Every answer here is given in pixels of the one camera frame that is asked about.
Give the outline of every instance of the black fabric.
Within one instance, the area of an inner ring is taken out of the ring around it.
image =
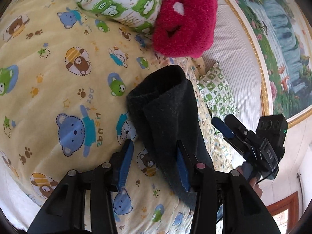
[[[177,140],[200,162],[212,168],[213,164],[199,127],[192,83],[177,65],[159,69],[128,94],[127,107],[156,166],[175,194],[194,210],[196,193],[185,192],[177,170]]]

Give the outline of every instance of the white wall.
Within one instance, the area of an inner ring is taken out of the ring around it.
[[[312,199],[312,150],[309,147],[305,153],[305,157],[299,167],[301,174],[301,184],[303,190],[303,207],[304,210]]]
[[[312,143],[312,116],[288,129],[285,140],[285,155],[281,160],[280,171],[274,180],[260,183],[263,189],[262,201],[266,206],[278,202],[298,191],[299,217],[302,215],[302,198],[297,173],[307,148]]]

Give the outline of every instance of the wooden door frame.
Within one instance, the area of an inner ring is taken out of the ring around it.
[[[292,195],[275,202],[266,207],[272,216],[275,216],[288,209],[287,233],[296,225],[299,220],[299,198],[296,191]]]

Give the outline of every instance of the waterfall painting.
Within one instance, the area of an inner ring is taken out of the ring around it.
[[[235,0],[262,50],[272,92],[273,113],[294,120],[312,105],[312,41],[294,0]]]

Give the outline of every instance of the camera lens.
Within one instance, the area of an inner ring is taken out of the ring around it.
[[[274,129],[279,129],[280,128],[280,122],[278,120],[276,122],[274,122],[273,128]]]
[[[272,127],[272,121],[269,120],[265,125],[264,125],[264,129],[265,130],[269,130]]]

